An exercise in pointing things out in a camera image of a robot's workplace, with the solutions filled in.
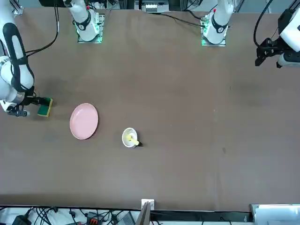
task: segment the sponge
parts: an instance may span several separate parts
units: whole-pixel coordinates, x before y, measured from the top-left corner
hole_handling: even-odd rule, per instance
[[[50,98],[50,97],[45,97],[44,99],[49,101],[49,105],[41,105],[38,112],[37,112],[37,114],[39,116],[49,117],[49,113],[50,113],[50,110],[51,110],[53,99]]]

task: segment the brown table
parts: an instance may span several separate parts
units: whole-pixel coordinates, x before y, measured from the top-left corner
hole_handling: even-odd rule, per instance
[[[258,14],[234,14],[227,47],[201,47],[198,27],[161,15],[112,11],[103,43],[78,44],[60,9],[55,44],[30,57],[48,119],[0,113],[2,204],[248,210],[251,203],[299,203],[300,74],[275,57],[254,66]],[[173,13],[196,22],[188,13]],[[266,15],[258,41],[279,15]],[[16,18],[26,50],[55,34],[52,8]],[[69,118],[92,103],[100,124],[85,141]],[[144,147],[127,149],[134,127]]]

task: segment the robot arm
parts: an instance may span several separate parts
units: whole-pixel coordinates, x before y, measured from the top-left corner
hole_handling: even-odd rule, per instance
[[[300,66],[300,8],[297,8],[300,0],[294,0],[278,19],[279,38],[272,41],[265,39],[260,45],[257,44],[255,34],[254,41],[257,45],[257,59],[255,65],[260,66],[267,57],[280,55],[277,68],[282,66]]]
[[[77,33],[84,41],[93,40],[100,30],[98,13],[94,10],[87,10],[84,0],[63,0],[67,8],[70,9],[75,22]]]
[[[216,12],[210,12],[207,32],[204,33],[210,43],[217,45],[223,41],[233,11],[232,0],[217,1]]]
[[[26,92],[33,86],[34,75],[28,65],[22,38],[8,0],[0,0],[0,40],[8,52],[8,56],[1,57],[2,81],[18,92]]]
[[[49,105],[44,98],[33,96],[34,75],[8,0],[0,0],[0,40],[8,53],[0,56],[0,104],[4,111],[27,116],[25,105]]]

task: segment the black cable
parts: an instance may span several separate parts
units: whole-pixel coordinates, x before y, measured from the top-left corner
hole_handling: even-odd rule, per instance
[[[194,18],[196,18],[196,19],[198,19],[198,20],[201,20],[202,18],[201,17],[198,17],[198,16],[196,16],[191,10],[189,10],[189,9],[186,9],[185,10],[186,12],[189,12]]]
[[[300,4],[300,2],[295,6],[295,8],[294,9],[296,9],[298,6],[299,6],[299,4]]]
[[[215,7],[217,7],[217,4],[216,4],[213,8],[210,9],[210,12],[211,12]]]
[[[24,217],[25,217],[25,218],[28,218],[30,212],[31,212],[34,208],[35,208],[35,207],[32,207],[32,208],[28,209],[27,212],[25,213]]]
[[[87,213],[84,213],[81,209],[79,209],[80,212],[85,216],[85,217],[88,217],[88,214]]]
[[[113,211],[108,211],[101,219],[102,222],[107,222],[109,220],[109,214],[112,213]]]
[[[122,212],[124,212],[124,210],[121,210],[121,211],[118,212],[116,215],[114,215],[114,214],[112,213],[112,218],[111,218],[111,220],[109,221],[109,223],[108,223],[107,225],[109,225],[109,224],[116,225],[117,223],[114,223],[113,217],[115,217],[115,218],[117,219],[117,221],[118,221],[118,215],[121,214]]]
[[[49,208],[47,211],[46,211],[46,209],[42,210],[43,217],[42,217],[41,222],[40,222],[41,225],[43,225],[44,222],[46,222],[47,224],[51,224],[50,220],[49,220],[49,218],[47,216],[47,214],[49,213],[50,210],[51,210],[51,208]]]
[[[257,41],[256,41],[256,32],[257,32],[258,24],[259,24],[260,20],[262,19],[264,13],[267,11],[267,8],[268,8],[268,7],[270,6],[270,4],[272,3],[272,1],[273,1],[273,0],[270,0],[270,1],[267,3],[266,7],[263,9],[262,13],[260,14],[260,16],[259,16],[259,18],[258,18],[258,20],[257,20],[257,22],[256,22],[255,27],[254,27],[253,41],[254,41],[255,45],[256,45],[258,48],[260,48],[260,49],[272,49],[271,47],[267,47],[267,48],[266,48],[266,47],[261,47],[261,46],[257,43]]]
[[[14,4],[12,4],[12,3],[10,3],[10,4],[11,4],[11,6],[12,6],[12,7],[14,7],[13,11],[11,11],[11,12],[13,13],[13,12],[14,12],[15,10],[17,10],[17,9],[16,9],[16,7],[15,7],[15,5],[14,5]]]
[[[157,220],[155,220],[155,222],[157,222],[157,225],[162,225],[163,223],[159,223]]]
[[[190,25],[194,25],[194,26],[198,26],[198,27],[203,27],[203,28],[205,28],[204,25],[200,25],[200,24],[197,24],[197,23],[193,23],[193,22],[189,22],[189,21],[186,21],[186,20],[182,20],[182,19],[179,19],[179,18],[177,18],[177,17],[171,16],[171,15],[168,15],[168,14],[160,14],[160,15],[168,16],[168,17],[170,17],[170,18],[173,18],[173,19],[175,19],[175,20],[178,20],[178,21],[181,21],[181,22],[190,24]]]
[[[223,221],[225,221],[225,222],[229,222],[229,223],[230,223],[230,225],[232,225],[232,223],[231,223],[231,221],[230,221],[230,220],[225,220],[223,217],[220,217],[220,220],[223,220]]]
[[[186,8],[184,9],[184,11],[186,11],[188,8],[190,8],[196,1],[197,1],[197,0],[194,0],[188,7],[186,7]]]
[[[75,217],[75,213],[73,213],[73,211],[71,209],[69,209],[69,214],[71,215],[73,221],[75,224],[77,224],[77,222],[75,221],[74,217]]]
[[[1,45],[2,45],[3,54],[6,55],[4,44],[3,44],[3,42],[1,40],[0,40],[0,42],[1,42]]]
[[[30,53],[27,55],[27,57],[50,47],[56,41],[56,38],[57,38],[58,32],[59,32],[59,22],[60,22],[60,17],[59,17],[58,7],[57,7],[57,0],[54,0],[54,12],[55,12],[55,19],[56,19],[56,34],[55,34],[54,40],[42,48],[25,52],[25,53]]]
[[[276,31],[278,30],[278,27],[276,28]],[[274,32],[274,34],[272,35],[271,39],[274,37],[274,35],[276,34],[276,31]]]
[[[97,212],[97,223],[99,223],[99,214],[98,214],[98,210],[96,210]]]
[[[42,222],[46,222],[48,225],[51,225],[51,223],[50,223],[48,217],[47,217],[47,218],[44,218],[44,217],[45,217],[45,214],[43,214],[43,213],[45,213],[45,209],[47,209],[47,208],[44,208],[43,210],[41,210],[40,208],[36,208],[37,219],[35,220],[35,222],[34,222],[33,225],[35,225],[35,223],[37,222],[38,218],[41,219],[40,224],[42,224]]]

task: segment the small white cup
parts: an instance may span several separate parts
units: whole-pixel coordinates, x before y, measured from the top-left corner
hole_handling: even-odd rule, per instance
[[[133,144],[133,142],[127,140],[127,136],[128,136],[128,135],[131,135],[132,138],[134,138],[134,139],[137,140],[137,133],[136,133],[136,131],[135,131],[133,128],[128,127],[128,128],[126,128],[126,129],[123,131],[123,134],[122,134],[122,142],[123,142],[123,144],[124,144],[127,148],[135,148],[136,145]]]

